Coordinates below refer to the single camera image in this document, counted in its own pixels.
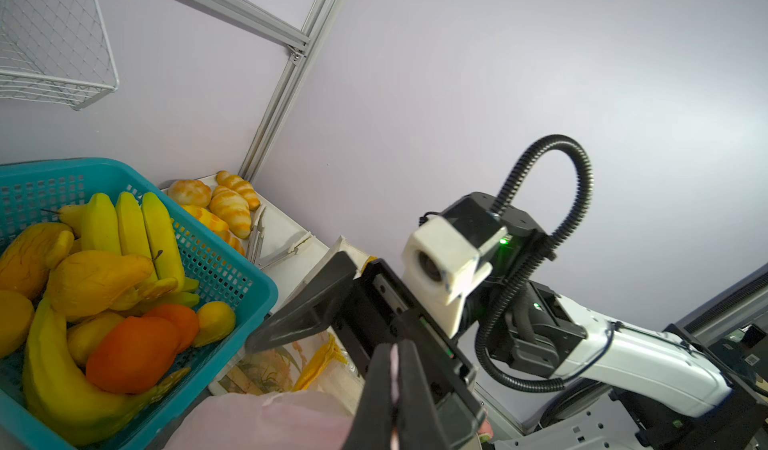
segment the lemon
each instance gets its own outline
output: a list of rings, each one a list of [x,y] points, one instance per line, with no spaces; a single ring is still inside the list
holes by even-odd
[[[22,346],[33,317],[34,307],[27,297],[0,290],[0,359]]]
[[[192,346],[201,347],[218,342],[232,333],[235,328],[235,312],[224,302],[210,302],[197,311],[197,321],[200,332]]]

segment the robotic arm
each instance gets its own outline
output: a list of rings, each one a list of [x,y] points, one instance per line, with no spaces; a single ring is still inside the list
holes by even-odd
[[[571,157],[578,190],[564,222],[546,234],[511,202],[535,162],[550,150]],[[654,332],[619,322],[530,281],[583,219],[592,182],[589,159],[575,140],[562,135],[541,138],[523,153],[496,197],[470,194],[441,213],[430,212],[432,218],[420,219],[402,254],[402,279],[382,260],[369,263],[355,279],[354,264],[338,253],[298,296],[251,334],[246,349],[274,348],[331,326],[362,376],[374,372],[381,385],[386,372],[379,367],[392,365],[381,355],[396,351],[382,350],[374,361],[376,348],[413,342],[425,377],[419,382],[428,388],[423,395],[431,397],[428,406],[435,414],[408,414],[424,416],[425,428],[432,428],[436,419],[448,447],[460,448],[484,418],[469,391],[477,370],[456,347],[456,339],[478,322],[476,356],[491,377],[509,388],[559,392],[577,378],[591,378],[614,388],[631,416],[630,426],[638,430],[639,445],[656,450],[742,450],[768,417],[768,406],[692,336],[675,326]],[[540,379],[510,376],[496,362]],[[410,382],[409,388],[421,383]],[[385,404],[392,410],[391,398],[371,404],[370,398],[381,394],[363,393],[367,410],[358,418],[376,414],[370,412],[371,405],[377,412]],[[424,402],[418,407],[424,408]],[[402,412],[387,421],[407,424]],[[397,435],[398,427],[389,423],[387,430],[379,431]],[[370,425],[356,419],[352,433]],[[420,448],[409,446],[415,445],[412,438],[408,442],[402,448]]]

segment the pear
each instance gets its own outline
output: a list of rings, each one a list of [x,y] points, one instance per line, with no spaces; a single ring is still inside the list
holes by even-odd
[[[45,295],[68,320],[96,315],[153,271],[146,256],[85,250],[68,256],[51,271]]]

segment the pink object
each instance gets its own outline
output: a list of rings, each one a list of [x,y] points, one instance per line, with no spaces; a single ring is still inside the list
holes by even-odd
[[[229,393],[203,400],[165,450],[339,450],[351,426],[328,393]]]

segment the white wire basket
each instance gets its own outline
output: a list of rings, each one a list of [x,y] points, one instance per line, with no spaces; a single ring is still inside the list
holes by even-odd
[[[0,0],[0,98],[80,110],[118,84],[98,0]]]

